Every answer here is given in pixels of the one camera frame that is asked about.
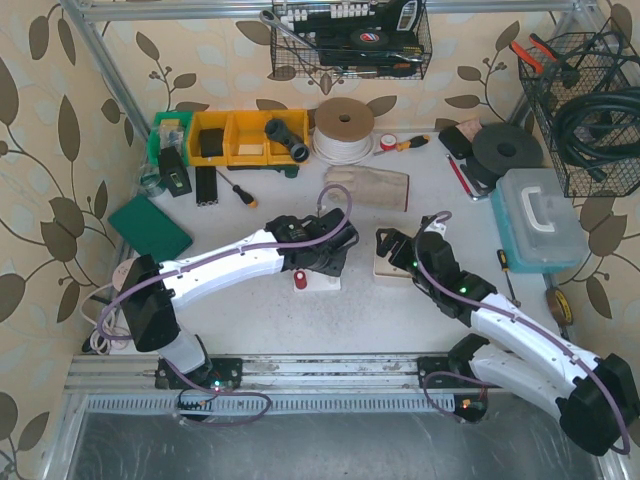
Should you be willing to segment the white peg base plate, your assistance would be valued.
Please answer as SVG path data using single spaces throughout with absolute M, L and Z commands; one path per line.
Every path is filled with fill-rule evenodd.
M 314 272 L 306 269 L 304 270 L 307 275 L 308 287 L 303 291 L 296 291 L 298 293 L 309 292 L 324 292 L 324 291 L 339 291 L 341 289 L 341 279 L 339 277 L 331 277 L 318 272 Z

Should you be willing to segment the cream parts tray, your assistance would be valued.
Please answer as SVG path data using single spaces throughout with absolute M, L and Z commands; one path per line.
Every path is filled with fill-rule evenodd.
M 373 278 L 374 282 L 381 286 L 405 287 L 411 286 L 411 275 L 404 270 L 394 267 L 389 262 L 390 255 L 386 257 L 374 256 Z

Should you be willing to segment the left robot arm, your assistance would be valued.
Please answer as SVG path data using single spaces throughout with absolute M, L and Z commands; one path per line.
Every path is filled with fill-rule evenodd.
M 158 264 L 149 255 L 138 257 L 96 330 L 104 339 L 132 341 L 139 352 L 158 353 L 182 375 L 208 371 L 206 349 L 180 326 L 178 310 L 256 277 L 308 270 L 338 278 L 358 241 L 349 215 L 335 208 L 302 219 L 281 215 L 240 241 L 183 260 Z

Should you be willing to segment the beige work glove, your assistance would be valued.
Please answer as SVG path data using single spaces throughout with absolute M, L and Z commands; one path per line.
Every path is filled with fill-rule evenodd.
M 332 166 L 324 174 L 325 185 L 346 188 L 354 205 L 406 212 L 409 175 L 365 166 Z

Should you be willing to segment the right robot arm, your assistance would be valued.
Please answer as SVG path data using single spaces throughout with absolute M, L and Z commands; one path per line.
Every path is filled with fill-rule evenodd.
M 524 314 L 496 287 L 459 267 L 442 225 L 410 237 L 376 232 L 376 254 L 406 273 L 447 317 L 472 329 L 459 342 L 467 351 L 460 376 L 497 386 L 547 412 L 581 449 L 595 456 L 631 451 L 630 427 L 639 394 L 629 364 L 602 358 Z

